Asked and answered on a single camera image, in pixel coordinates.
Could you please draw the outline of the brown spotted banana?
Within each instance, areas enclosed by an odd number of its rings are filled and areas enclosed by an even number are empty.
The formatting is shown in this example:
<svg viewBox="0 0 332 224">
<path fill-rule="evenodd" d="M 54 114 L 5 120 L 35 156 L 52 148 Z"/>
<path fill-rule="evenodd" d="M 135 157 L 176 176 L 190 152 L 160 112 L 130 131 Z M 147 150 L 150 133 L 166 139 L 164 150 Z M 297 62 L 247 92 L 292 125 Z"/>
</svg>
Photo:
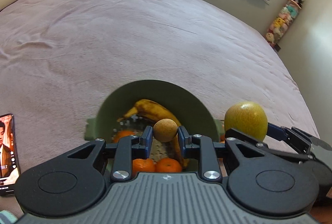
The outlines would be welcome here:
<svg viewBox="0 0 332 224">
<path fill-rule="evenodd" d="M 162 119 L 171 119 L 177 124 L 178 127 L 181 125 L 180 121 L 173 113 L 171 113 L 170 110 L 161 104 L 148 99 L 138 100 L 131 109 L 129 109 L 126 113 L 124 113 L 124 115 L 117 119 L 117 122 L 124 122 L 128 120 L 134 121 L 134 117 L 136 117 L 136 121 L 138 121 L 139 117 L 142 117 L 153 126 Z M 185 160 L 181 155 L 178 142 L 178 130 L 177 135 L 170 142 L 160 143 L 167 144 L 171 148 L 171 155 L 175 158 L 175 160 L 180 163 L 182 168 L 187 168 L 189 160 Z"/>
</svg>

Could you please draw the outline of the mandarin orange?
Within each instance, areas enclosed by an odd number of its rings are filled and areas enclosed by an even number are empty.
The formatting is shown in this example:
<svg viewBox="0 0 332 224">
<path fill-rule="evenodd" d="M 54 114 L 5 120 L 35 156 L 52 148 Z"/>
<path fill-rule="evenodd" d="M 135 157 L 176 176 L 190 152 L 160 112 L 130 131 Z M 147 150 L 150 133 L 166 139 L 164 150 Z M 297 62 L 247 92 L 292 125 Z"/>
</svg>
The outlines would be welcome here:
<svg viewBox="0 0 332 224">
<path fill-rule="evenodd" d="M 139 172 L 155 172 L 155 163 L 152 159 L 135 159 L 132 161 L 133 176 Z"/>
<path fill-rule="evenodd" d="M 156 163 L 155 171 L 162 173 L 178 173 L 182 171 L 182 166 L 177 160 L 163 158 Z"/>
<path fill-rule="evenodd" d="M 121 130 L 121 131 L 117 132 L 114 135 L 114 137 L 112 139 L 112 142 L 113 143 L 118 143 L 121 138 L 124 138 L 126 136 L 131 136 L 131 135 L 135 136 L 136 134 L 133 131 L 130 131 L 130 130 Z"/>
</svg>

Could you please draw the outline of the pink bed blanket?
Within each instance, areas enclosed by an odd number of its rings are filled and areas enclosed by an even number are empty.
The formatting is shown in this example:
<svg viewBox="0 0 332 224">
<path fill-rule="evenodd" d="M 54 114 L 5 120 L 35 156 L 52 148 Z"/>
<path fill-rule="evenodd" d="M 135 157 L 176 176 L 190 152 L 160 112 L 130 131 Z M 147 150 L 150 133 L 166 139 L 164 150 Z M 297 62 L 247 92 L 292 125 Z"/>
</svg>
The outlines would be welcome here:
<svg viewBox="0 0 332 224">
<path fill-rule="evenodd" d="M 195 95 L 222 119 L 244 100 L 269 122 L 318 130 L 261 34 L 202 0 L 18 0 L 1 11 L 1 114 L 25 171 L 84 143 L 88 118 L 136 80 Z"/>
</svg>

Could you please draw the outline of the green colander bowl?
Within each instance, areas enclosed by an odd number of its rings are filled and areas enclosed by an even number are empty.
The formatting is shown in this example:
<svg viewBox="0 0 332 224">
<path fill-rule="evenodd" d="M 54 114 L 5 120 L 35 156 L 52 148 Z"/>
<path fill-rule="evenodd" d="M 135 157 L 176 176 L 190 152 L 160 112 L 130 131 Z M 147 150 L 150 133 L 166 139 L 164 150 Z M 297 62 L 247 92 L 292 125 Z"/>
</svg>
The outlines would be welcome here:
<svg viewBox="0 0 332 224">
<path fill-rule="evenodd" d="M 218 141 L 219 121 L 187 90 L 170 82 L 140 80 L 116 89 L 103 102 L 97 116 L 88 119 L 85 140 L 103 138 L 118 144 L 130 135 L 151 136 L 143 142 L 150 148 L 132 150 L 132 173 L 200 171 L 199 154 L 183 157 L 177 128 Z"/>
</svg>

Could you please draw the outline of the green pear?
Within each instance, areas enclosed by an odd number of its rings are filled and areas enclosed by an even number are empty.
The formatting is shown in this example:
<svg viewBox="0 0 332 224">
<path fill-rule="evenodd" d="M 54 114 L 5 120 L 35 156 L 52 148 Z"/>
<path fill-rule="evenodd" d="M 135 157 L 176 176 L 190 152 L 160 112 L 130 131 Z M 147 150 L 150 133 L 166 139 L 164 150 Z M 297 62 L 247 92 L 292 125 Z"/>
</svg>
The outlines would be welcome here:
<svg viewBox="0 0 332 224">
<path fill-rule="evenodd" d="M 225 114 L 225 132 L 236 129 L 262 142 L 268 130 L 268 120 L 263 108 L 255 102 L 240 102 L 231 106 Z"/>
</svg>

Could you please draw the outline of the plush toy hanging organizer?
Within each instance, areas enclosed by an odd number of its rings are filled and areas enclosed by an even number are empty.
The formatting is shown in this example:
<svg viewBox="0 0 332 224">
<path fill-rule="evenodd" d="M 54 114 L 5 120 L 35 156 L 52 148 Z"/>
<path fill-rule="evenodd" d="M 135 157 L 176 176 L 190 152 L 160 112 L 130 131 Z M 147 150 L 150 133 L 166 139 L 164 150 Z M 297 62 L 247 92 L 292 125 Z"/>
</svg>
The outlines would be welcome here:
<svg viewBox="0 0 332 224">
<path fill-rule="evenodd" d="M 278 12 L 265 34 L 265 40 L 272 48 L 277 47 L 278 42 L 299 15 L 303 2 L 305 1 L 306 0 L 287 0 L 286 4 Z"/>
</svg>

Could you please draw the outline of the smartphone with video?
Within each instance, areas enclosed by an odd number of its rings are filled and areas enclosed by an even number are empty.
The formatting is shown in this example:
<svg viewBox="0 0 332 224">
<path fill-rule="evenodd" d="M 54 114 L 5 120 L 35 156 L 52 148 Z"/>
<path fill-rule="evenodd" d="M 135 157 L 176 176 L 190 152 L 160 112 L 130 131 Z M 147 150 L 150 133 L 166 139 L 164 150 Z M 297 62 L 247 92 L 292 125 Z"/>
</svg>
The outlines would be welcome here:
<svg viewBox="0 0 332 224">
<path fill-rule="evenodd" d="M 14 194 L 14 185 L 20 176 L 18 154 L 15 139 L 14 115 L 1 115 L 0 120 L 0 194 L 8 196 Z"/>
</svg>

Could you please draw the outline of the mandarin orange in bowl bottom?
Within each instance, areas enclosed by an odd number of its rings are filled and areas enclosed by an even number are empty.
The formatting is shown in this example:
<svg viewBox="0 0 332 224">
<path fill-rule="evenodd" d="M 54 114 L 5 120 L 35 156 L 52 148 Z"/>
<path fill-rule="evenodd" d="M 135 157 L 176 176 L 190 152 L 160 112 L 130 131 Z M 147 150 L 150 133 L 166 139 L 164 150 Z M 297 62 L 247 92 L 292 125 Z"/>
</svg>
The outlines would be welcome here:
<svg viewBox="0 0 332 224">
<path fill-rule="evenodd" d="M 114 137 L 112 139 L 112 142 L 113 143 L 118 143 L 121 138 L 124 138 L 126 136 L 131 136 L 131 135 L 135 136 L 136 134 L 133 131 L 130 131 L 130 130 L 121 130 L 121 131 L 117 132 L 114 135 Z"/>
</svg>

